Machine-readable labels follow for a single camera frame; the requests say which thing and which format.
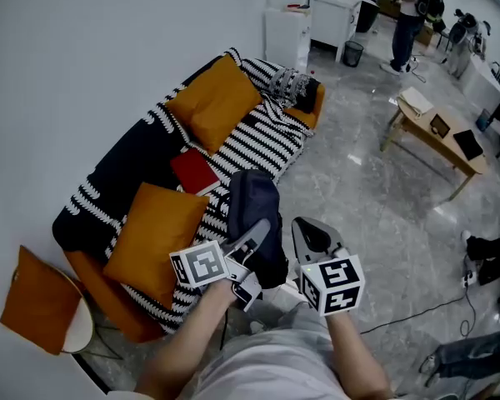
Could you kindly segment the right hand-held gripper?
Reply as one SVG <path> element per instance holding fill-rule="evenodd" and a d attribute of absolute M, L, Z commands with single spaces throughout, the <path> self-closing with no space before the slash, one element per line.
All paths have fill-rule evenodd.
<path fill-rule="evenodd" d="M 310 217 L 295 217 L 292 240 L 300 265 L 300 293 L 320 317 L 359 307 L 365 277 L 358 255 L 343 247 L 339 232 Z M 313 262 L 313 251 L 333 251 Z"/>

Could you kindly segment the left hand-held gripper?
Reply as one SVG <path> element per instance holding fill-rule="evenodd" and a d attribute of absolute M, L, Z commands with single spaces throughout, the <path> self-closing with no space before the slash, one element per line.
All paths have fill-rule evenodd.
<path fill-rule="evenodd" d="M 270 222 L 260 219 L 233 244 L 232 251 L 256 252 L 269 230 Z M 232 292 L 244 312 L 262 293 L 256 273 L 226 255 L 217 240 L 171 252 L 169 257 L 177 281 L 182 285 L 199 288 L 220 279 L 231 281 Z"/>

